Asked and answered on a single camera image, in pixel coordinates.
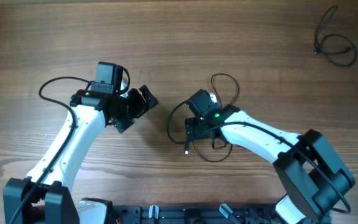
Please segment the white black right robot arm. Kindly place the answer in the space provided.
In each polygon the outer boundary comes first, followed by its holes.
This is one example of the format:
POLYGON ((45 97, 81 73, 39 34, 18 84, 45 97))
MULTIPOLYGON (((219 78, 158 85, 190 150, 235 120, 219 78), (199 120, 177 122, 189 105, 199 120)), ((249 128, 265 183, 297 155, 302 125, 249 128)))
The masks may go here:
POLYGON ((342 202, 356 181, 328 140, 313 129, 305 134, 279 130, 233 105, 220 107, 213 94, 199 90, 185 104, 194 114, 185 121, 186 141, 222 140, 269 161, 285 191, 273 207, 285 223, 319 222, 342 202))

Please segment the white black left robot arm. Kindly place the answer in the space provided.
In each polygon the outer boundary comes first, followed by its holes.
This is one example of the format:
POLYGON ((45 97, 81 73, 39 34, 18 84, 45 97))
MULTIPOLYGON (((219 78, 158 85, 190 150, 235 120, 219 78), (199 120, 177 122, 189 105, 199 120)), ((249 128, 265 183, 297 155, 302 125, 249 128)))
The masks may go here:
POLYGON ((126 68, 98 63, 96 78, 64 105, 68 116, 43 158, 25 178, 5 185, 6 223, 122 223, 111 201, 84 198, 75 204, 71 191, 91 145, 107 126, 123 133, 158 105, 146 85, 129 85, 126 68))

